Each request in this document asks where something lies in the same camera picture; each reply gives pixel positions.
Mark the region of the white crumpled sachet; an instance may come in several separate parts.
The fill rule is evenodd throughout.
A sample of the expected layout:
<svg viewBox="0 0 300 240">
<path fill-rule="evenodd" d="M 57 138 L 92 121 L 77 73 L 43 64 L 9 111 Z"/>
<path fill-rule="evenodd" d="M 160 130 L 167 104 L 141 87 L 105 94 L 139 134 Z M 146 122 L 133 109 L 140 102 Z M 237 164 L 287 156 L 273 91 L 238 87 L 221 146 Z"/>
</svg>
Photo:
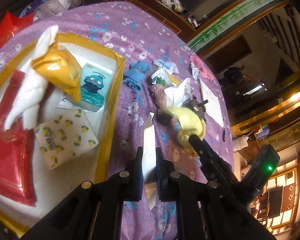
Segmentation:
<svg viewBox="0 0 300 240">
<path fill-rule="evenodd" d="M 191 62 L 191 73 L 192 73 L 192 77 L 195 80 L 198 80 L 200 70 L 195 66 L 195 64 L 193 62 Z"/>
</svg>

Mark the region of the blue cartoon tissue pack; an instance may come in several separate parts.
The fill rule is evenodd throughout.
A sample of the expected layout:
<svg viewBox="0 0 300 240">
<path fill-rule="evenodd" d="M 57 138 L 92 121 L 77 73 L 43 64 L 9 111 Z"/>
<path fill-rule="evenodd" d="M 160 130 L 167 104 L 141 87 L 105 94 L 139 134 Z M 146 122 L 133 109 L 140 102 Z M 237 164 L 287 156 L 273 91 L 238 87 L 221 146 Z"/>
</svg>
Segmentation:
<svg viewBox="0 0 300 240">
<path fill-rule="evenodd" d="M 86 63 L 79 83 L 80 101 L 74 102 L 68 94 L 65 94 L 65 99 L 87 111 L 98 112 L 106 103 L 113 77 L 112 69 L 99 64 Z"/>
</svg>

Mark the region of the white blue plastic packet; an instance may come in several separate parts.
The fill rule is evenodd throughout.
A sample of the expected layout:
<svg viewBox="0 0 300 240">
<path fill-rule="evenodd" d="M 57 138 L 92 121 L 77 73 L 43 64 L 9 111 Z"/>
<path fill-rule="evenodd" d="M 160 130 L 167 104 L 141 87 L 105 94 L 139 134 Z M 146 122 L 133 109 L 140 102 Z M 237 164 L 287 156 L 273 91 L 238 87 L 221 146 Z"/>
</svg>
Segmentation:
<svg viewBox="0 0 300 240">
<path fill-rule="evenodd" d="M 174 62 L 154 60 L 153 64 L 157 67 L 164 69 L 170 75 L 179 73 L 178 67 Z"/>
</svg>

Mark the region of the yellow cardboard box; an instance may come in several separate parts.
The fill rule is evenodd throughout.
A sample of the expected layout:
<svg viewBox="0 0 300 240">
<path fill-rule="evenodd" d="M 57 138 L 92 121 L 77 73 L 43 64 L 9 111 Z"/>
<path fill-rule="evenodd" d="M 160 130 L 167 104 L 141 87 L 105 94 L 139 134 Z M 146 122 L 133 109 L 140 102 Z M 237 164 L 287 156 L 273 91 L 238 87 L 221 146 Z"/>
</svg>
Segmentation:
<svg viewBox="0 0 300 240">
<path fill-rule="evenodd" d="M 125 61 L 115 51 L 83 36 L 58 34 L 85 73 L 104 87 L 102 99 L 73 104 L 48 85 L 37 101 L 37 127 L 22 118 L 4 124 L 29 68 L 36 42 L 30 42 L 0 74 L 0 222 L 18 237 L 25 234 L 80 183 L 106 180 L 117 100 Z"/>
</svg>

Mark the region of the yellow plastic mailer bag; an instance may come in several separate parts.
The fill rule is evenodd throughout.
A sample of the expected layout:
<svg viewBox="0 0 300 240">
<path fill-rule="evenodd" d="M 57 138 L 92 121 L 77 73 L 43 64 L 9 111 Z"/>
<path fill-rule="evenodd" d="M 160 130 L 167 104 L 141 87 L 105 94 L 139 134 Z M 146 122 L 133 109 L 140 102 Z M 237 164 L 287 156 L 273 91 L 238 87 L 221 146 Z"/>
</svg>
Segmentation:
<svg viewBox="0 0 300 240">
<path fill-rule="evenodd" d="M 32 60 L 31 67 L 47 81 L 68 94 L 74 102 L 81 100 L 82 67 L 66 47 L 53 43 L 47 53 Z"/>
</svg>

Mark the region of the white knotted cloth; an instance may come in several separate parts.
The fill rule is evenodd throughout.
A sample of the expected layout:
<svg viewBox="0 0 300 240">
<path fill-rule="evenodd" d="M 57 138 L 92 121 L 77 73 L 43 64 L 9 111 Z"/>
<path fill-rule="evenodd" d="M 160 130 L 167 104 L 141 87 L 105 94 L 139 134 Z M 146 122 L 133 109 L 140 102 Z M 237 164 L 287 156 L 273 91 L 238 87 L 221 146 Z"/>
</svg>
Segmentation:
<svg viewBox="0 0 300 240">
<path fill-rule="evenodd" d="M 22 118 L 23 129 L 33 129 L 37 126 L 40 102 L 49 82 L 32 68 L 32 64 L 48 52 L 49 47 L 55 42 L 58 29 L 57 25 L 50 26 L 38 39 L 12 109 L 6 117 L 4 130 L 9 130 L 19 117 Z"/>
</svg>

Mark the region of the green white snack packet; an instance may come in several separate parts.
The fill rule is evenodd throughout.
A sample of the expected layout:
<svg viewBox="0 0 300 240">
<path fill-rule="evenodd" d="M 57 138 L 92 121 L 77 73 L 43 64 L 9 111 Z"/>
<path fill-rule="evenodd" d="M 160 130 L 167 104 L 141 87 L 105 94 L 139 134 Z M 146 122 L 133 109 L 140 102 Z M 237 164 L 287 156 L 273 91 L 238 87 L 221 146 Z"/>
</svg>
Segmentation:
<svg viewBox="0 0 300 240">
<path fill-rule="evenodd" d="M 151 75 L 152 84 L 160 84 L 164 87 L 171 87 L 175 86 L 175 83 L 172 82 L 170 79 L 168 72 L 166 72 L 162 68 L 158 68 L 152 75 Z"/>
</svg>

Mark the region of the red tissue pack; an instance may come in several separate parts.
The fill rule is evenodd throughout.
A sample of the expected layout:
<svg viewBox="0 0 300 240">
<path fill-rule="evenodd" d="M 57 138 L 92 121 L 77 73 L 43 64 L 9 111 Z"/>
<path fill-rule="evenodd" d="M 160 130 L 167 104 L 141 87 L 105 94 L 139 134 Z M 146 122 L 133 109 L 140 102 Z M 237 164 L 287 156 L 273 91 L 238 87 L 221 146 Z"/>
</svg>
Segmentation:
<svg viewBox="0 0 300 240">
<path fill-rule="evenodd" d="M 35 206 L 36 194 L 32 178 L 34 132 L 24 130 L 22 118 L 4 130 L 25 74 L 15 70 L 0 102 L 0 195 L 28 206 Z"/>
</svg>

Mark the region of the clear plastic bags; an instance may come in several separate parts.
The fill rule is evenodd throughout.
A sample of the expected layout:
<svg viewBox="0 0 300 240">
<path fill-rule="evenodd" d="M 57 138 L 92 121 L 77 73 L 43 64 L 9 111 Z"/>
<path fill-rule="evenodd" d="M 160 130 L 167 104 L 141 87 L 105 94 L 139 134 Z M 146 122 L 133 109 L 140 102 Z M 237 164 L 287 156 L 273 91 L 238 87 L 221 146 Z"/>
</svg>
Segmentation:
<svg viewBox="0 0 300 240">
<path fill-rule="evenodd" d="M 38 22 L 53 16 L 61 16 L 69 9 L 78 7 L 83 0 L 47 0 L 35 11 L 33 21 Z"/>
</svg>

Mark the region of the red gift bag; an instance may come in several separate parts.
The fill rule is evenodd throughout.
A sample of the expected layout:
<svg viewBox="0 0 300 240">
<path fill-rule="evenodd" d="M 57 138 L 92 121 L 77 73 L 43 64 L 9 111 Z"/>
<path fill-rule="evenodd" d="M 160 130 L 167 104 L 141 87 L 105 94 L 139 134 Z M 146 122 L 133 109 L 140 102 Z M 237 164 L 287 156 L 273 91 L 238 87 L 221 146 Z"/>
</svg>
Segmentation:
<svg viewBox="0 0 300 240">
<path fill-rule="evenodd" d="M 0 49 L 12 37 L 33 23 L 34 13 L 30 13 L 22 18 L 6 12 L 0 22 Z"/>
</svg>

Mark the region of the white paper booklet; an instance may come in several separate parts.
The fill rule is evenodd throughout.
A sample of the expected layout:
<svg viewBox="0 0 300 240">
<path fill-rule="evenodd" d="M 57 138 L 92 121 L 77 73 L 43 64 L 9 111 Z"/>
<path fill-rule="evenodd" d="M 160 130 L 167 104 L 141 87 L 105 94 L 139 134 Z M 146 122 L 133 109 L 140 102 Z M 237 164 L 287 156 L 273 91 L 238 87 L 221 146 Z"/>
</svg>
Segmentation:
<svg viewBox="0 0 300 240">
<path fill-rule="evenodd" d="M 221 106 L 218 97 L 213 94 L 213 92 L 207 87 L 201 79 L 199 79 L 200 90 L 202 95 L 202 100 L 207 100 L 205 104 L 206 113 L 211 117 L 221 128 L 224 128 L 224 121 L 221 111 Z"/>
</svg>

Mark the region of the pink cloth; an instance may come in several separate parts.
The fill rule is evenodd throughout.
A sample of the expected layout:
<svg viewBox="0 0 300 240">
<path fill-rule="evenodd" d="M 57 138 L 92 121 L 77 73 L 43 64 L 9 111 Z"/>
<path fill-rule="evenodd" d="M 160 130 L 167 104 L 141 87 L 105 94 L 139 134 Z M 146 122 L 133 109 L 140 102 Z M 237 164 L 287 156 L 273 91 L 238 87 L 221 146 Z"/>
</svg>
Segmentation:
<svg viewBox="0 0 300 240">
<path fill-rule="evenodd" d="M 190 61 L 199 70 L 199 74 L 202 78 L 213 81 L 215 76 L 211 72 L 207 64 L 196 54 L 190 56 Z"/>
</svg>

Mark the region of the white paper strip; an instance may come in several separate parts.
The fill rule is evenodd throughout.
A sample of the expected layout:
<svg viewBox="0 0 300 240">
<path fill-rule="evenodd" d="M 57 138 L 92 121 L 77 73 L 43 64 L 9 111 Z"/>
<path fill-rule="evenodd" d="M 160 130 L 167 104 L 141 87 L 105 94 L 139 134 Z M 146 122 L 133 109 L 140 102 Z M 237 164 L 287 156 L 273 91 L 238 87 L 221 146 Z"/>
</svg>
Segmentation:
<svg viewBox="0 0 300 240">
<path fill-rule="evenodd" d="M 143 132 L 142 174 L 145 193 L 149 208 L 155 206 L 157 180 L 156 180 L 156 151 L 155 128 L 153 124 L 154 113 L 150 112 Z"/>
</svg>

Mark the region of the lemon pattern tissue pack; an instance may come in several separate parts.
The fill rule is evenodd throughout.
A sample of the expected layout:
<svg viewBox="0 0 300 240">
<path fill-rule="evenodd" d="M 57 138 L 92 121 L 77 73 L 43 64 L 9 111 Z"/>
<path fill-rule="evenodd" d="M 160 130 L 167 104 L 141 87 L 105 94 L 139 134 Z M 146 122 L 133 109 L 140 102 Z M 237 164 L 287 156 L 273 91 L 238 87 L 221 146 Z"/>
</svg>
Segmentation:
<svg viewBox="0 0 300 240">
<path fill-rule="evenodd" d="M 34 128 L 39 152 L 53 170 L 93 150 L 98 139 L 82 109 L 68 111 Z"/>
</svg>

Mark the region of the blue cloth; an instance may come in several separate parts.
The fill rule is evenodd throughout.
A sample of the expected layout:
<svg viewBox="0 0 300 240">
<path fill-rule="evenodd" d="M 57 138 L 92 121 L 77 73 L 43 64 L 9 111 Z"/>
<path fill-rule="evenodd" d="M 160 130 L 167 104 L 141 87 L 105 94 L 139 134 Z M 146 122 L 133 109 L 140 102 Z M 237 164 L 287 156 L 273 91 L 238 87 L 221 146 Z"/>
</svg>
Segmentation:
<svg viewBox="0 0 300 240">
<path fill-rule="evenodd" d="M 141 92 L 142 82 L 151 66 L 146 61 L 133 62 L 130 69 L 124 72 L 122 83 L 128 85 L 135 93 Z"/>
</svg>

